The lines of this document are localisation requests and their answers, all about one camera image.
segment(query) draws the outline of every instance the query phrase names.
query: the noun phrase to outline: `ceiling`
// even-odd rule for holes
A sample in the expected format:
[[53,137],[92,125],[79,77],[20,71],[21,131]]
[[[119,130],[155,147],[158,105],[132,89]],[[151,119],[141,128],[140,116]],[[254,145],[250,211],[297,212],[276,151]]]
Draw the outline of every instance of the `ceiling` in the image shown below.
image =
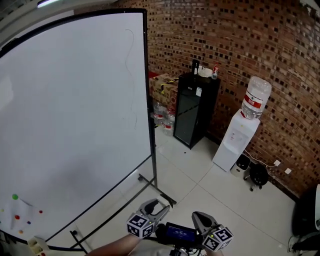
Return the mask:
[[31,1],[32,0],[0,0],[0,21]]
[[29,27],[55,15],[116,0],[60,0],[37,8],[40,0],[0,0],[0,47]]

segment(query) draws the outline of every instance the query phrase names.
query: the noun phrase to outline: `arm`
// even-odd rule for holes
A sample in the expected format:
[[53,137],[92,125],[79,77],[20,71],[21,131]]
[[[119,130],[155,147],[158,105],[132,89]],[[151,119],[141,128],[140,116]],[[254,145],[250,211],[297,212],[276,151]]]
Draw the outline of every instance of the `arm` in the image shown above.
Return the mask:
[[128,234],[87,254],[87,256],[127,256],[140,243],[141,239]]
[[224,256],[224,254],[222,253],[221,250],[219,250],[217,252],[213,252],[212,250],[209,250],[207,248],[205,248],[204,250],[205,250],[207,256]]

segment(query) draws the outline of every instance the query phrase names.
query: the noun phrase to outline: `bottle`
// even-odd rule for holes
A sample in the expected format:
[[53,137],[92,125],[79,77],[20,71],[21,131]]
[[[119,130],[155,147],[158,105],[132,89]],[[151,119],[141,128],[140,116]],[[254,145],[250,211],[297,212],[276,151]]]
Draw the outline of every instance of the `bottle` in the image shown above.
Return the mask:
[[197,75],[198,74],[198,69],[199,69],[199,60],[194,59],[192,61],[192,74]]
[[161,125],[164,118],[165,107],[156,100],[153,100],[153,119],[155,125]]
[[174,134],[175,118],[176,112],[173,109],[168,109],[165,112],[164,118],[162,119],[163,133],[165,135],[172,136]]
[[216,63],[213,67],[212,76],[211,76],[213,80],[216,80],[218,78],[218,70],[219,70],[218,63]]
[[257,76],[252,76],[242,102],[242,115],[250,120],[260,118],[271,90],[272,86],[270,83]]

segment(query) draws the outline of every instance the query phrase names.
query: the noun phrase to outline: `apriltag cube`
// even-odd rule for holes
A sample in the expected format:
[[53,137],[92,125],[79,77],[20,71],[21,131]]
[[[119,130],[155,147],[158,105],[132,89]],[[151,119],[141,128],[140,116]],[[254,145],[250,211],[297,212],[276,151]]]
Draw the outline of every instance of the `apriltag cube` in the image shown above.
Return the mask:
[[154,231],[154,222],[151,222],[146,217],[140,216],[138,214],[134,214],[127,222],[127,231],[138,237],[145,238],[152,234]]
[[227,227],[224,227],[209,233],[202,244],[211,251],[217,252],[225,248],[233,238],[234,235],[230,230]]

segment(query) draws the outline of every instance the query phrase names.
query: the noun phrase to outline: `whiteboard frame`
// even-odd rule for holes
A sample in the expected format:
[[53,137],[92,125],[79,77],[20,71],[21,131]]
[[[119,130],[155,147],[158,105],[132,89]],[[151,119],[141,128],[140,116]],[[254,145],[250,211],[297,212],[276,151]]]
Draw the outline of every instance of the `whiteboard frame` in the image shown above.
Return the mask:
[[[7,54],[9,51],[20,45],[21,43],[27,41],[28,39],[45,32],[47,30],[53,29],[57,26],[70,23],[73,21],[78,21],[86,18],[96,17],[96,16],[103,16],[103,15],[109,15],[109,14],[123,14],[123,13],[140,13],[142,14],[143,19],[143,48],[144,48],[144,70],[145,70],[145,90],[146,90],[146,101],[147,101],[147,114],[148,114],[148,128],[149,128],[149,140],[150,140],[150,155],[141,162],[138,166],[136,166],[126,177],[124,177],[119,183],[117,183],[113,188],[111,188],[109,191],[107,191],[102,197],[100,197],[96,202],[94,202],[91,206],[89,206],[86,210],[84,210],[81,214],[79,214],[76,218],[74,218],[71,222],[69,222],[67,225],[62,227],[59,231],[57,231],[55,234],[53,234],[51,237],[49,237],[46,242],[48,242],[50,239],[58,235],[60,232],[62,232],[64,229],[66,229],[69,225],[71,225],[73,222],[75,222],[78,218],[80,218],[83,214],[85,214],[87,211],[89,211],[94,205],[96,205],[99,201],[101,201],[105,196],[107,196],[112,190],[114,190],[119,184],[121,184],[127,177],[129,177],[134,171],[136,171],[145,161],[147,161],[149,158],[152,159],[152,171],[153,171],[153,178],[148,181],[148,183],[136,194],[134,195],[121,209],[122,211],[130,202],[132,202],[142,191],[144,191],[149,185],[152,185],[154,188],[158,189],[158,181],[157,181],[157,165],[156,165],[156,143],[155,143],[155,124],[153,119],[151,118],[151,109],[152,109],[152,98],[149,95],[149,70],[148,70],[148,47],[147,47],[147,10],[142,8],[117,8],[117,9],[106,9],[106,10],[98,10],[98,11],[92,11],[87,13],[81,13],[73,16],[68,16],[59,20],[55,20],[53,22],[50,22],[48,24],[45,24],[41,27],[38,27],[24,35],[22,35],[19,38],[14,38],[11,42],[6,44],[2,50],[0,51],[0,58],[2,58],[5,54]],[[111,216],[107,221],[105,221],[102,225],[100,225],[98,228],[94,230],[91,235],[93,235],[98,229],[102,228],[105,224],[107,224],[111,219],[113,219],[119,212],[119,210]],[[12,236],[2,230],[0,232],[3,232],[7,237],[12,239],[13,241],[17,241],[23,244],[27,244],[27,241]],[[64,248],[64,247],[56,247],[56,246],[49,246],[51,250],[56,251],[73,251],[73,252],[83,252],[83,249],[80,248],[74,248],[72,246],[71,248]]]

